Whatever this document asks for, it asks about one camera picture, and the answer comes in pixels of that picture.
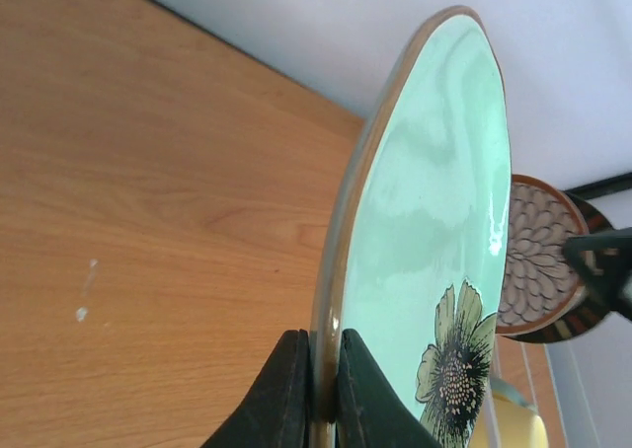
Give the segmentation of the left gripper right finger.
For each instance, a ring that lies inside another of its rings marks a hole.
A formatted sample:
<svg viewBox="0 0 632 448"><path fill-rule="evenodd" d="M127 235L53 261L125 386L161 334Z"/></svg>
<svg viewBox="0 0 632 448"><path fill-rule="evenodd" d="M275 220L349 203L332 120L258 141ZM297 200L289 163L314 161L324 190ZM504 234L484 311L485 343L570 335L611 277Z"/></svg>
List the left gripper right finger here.
<svg viewBox="0 0 632 448"><path fill-rule="evenodd" d="M405 408L360 334L342 333L337 375L339 447L436 447L438 442Z"/></svg>

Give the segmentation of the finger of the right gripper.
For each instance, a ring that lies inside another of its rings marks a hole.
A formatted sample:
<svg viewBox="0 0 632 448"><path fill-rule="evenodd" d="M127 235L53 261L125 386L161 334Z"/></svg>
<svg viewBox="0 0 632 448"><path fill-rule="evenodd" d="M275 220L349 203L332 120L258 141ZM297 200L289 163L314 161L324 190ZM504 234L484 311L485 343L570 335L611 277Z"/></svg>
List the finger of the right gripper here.
<svg viewBox="0 0 632 448"><path fill-rule="evenodd" d="M592 299L631 319L630 227L569 238L563 255Z"/></svg>

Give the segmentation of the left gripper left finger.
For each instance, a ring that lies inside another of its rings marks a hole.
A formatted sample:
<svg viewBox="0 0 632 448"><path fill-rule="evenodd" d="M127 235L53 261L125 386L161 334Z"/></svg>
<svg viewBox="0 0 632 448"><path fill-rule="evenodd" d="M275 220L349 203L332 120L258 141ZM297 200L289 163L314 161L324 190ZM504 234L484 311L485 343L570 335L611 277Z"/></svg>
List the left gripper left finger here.
<svg viewBox="0 0 632 448"><path fill-rule="evenodd" d="M206 440L206 446L305 447L309 389L307 331L286 331L242 402Z"/></svg>

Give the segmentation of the dark striped plate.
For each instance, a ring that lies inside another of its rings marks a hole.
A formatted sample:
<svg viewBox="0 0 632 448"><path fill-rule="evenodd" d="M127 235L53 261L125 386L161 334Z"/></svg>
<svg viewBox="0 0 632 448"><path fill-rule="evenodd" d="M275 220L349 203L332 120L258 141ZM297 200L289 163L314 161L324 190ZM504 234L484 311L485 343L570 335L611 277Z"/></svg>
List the dark striped plate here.
<svg viewBox="0 0 632 448"><path fill-rule="evenodd" d="M592 204L572 193L568 193L567 196L583 215L590 234L614 229L608 218ZM592 330L606 318L609 311L592 299L584 288L581 290L583 294L579 303L558 320L531 333L511 336L511 339L525 343L549 344L566 341Z"/></svg>

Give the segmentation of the teal bottom bowl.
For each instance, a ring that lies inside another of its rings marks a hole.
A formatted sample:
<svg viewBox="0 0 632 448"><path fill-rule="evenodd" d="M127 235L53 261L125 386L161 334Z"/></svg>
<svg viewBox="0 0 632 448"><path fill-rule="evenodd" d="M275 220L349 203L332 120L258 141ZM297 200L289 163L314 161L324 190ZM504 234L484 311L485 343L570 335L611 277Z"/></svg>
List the teal bottom bowl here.
<svg viewBox="0 0 632 448"><path fill-rule="evenodd" d="M539 179L512 175L499 335L539 331L578 303L583 284L566 262L563 245L588 232L585 218L568 195Z"/></svg>

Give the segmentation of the yellow mug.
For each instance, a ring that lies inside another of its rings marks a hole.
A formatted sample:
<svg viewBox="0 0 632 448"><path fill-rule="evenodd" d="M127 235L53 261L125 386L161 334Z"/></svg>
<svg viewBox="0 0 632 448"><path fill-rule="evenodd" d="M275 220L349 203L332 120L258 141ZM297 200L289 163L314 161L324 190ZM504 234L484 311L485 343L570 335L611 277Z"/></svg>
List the yellow mug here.
<svg viewBox="0 0 632 448"><path fill-rule="evenodd" d="M535 405L504 380L490 379L499 447L547 448L549 440L542 417Z"/></svg>

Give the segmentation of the teal flower plate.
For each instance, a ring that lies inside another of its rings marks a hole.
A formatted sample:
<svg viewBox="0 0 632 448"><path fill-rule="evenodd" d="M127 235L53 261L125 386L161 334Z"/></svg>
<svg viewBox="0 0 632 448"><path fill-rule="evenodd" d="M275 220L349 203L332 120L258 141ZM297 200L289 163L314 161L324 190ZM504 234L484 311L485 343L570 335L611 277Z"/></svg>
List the teal flower plate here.
<svg viewBox="0 0 632 448"><path fill-rule="evenodd" d="M468 444L488 392L511 174L504 82L483 24L466 6L440 10L393 67L332 211L309 332L311 446L337 433L345 330L441 446Z"/></svg>

